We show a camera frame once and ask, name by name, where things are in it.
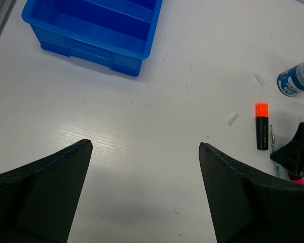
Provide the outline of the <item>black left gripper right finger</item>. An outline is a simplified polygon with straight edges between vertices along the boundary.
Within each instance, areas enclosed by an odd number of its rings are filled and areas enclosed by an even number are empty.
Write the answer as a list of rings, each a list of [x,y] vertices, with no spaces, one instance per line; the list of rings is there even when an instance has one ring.
[[[304,185],[264,173],[208,143],[199,161],[218,242],[304,242]]]

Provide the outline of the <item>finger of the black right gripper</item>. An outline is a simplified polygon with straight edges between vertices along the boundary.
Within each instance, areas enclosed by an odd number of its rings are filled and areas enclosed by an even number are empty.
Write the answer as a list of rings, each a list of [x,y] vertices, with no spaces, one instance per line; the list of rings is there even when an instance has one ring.
[[[273,152],[270,158],[291,174],[304,177],[304,122],[298,125],[292,140]]]

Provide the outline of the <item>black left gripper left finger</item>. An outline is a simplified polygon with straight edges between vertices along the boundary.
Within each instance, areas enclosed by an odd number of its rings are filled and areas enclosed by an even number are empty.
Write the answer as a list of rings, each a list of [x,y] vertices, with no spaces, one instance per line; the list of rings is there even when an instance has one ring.
[[[93,145],[80,140],[0,174],[0,242],[67,242]]]

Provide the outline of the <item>green gel pen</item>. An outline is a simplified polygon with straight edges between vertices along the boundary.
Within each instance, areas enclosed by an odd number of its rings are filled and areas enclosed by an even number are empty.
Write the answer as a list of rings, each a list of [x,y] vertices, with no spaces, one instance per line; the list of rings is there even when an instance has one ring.
[[[275,140],[275,133],[274,133],[274,128],[272,124],[269,126],[269,136],[270,136],[270,142],[271,142],[271,153],[276,151],[276,140]],[[277,178],[282,178],[282,173],[281,173],[281,166],[273,161],[274,164],[274,171],[275,171],[275,176]]]

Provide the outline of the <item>blue paint jar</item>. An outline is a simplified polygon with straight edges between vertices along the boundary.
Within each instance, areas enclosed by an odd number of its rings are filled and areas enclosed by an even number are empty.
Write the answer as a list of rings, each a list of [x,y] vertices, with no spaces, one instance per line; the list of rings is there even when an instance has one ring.
[[[288,97],[304,92],[304,62],[279,74],[277,86],[280,92]]]

